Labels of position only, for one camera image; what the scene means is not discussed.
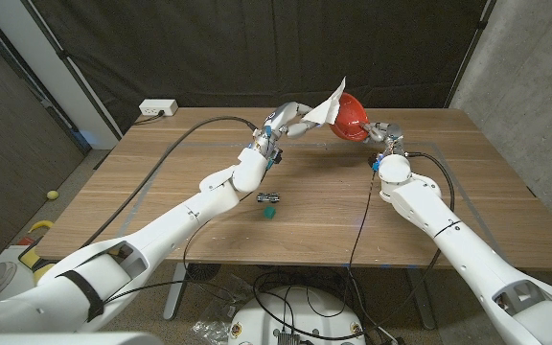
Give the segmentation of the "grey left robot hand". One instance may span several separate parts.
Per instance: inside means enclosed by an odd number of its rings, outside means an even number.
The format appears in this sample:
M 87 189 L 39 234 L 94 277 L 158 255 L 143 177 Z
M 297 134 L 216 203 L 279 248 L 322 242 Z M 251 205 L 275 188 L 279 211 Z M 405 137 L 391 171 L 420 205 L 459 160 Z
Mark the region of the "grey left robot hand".
M 308 130 L 328 122 L 326 110 L 318 107 L 289 102 L 277 107 L 264 121 L 264 124 L 253 132 L 250 148 L 268 159 L 276 149 L 276 143 L 283 137 L 296 139 Z

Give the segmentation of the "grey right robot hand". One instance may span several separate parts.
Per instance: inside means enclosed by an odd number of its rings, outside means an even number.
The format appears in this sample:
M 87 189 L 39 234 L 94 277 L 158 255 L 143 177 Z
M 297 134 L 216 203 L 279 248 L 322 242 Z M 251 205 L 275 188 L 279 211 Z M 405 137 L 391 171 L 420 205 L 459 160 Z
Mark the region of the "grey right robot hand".
M 364 124 L 361 128 L 367 132 L 364 144 L 382 145 L 383 155 L 404 155 L 403 132 L 399 125 L 376 122 Z

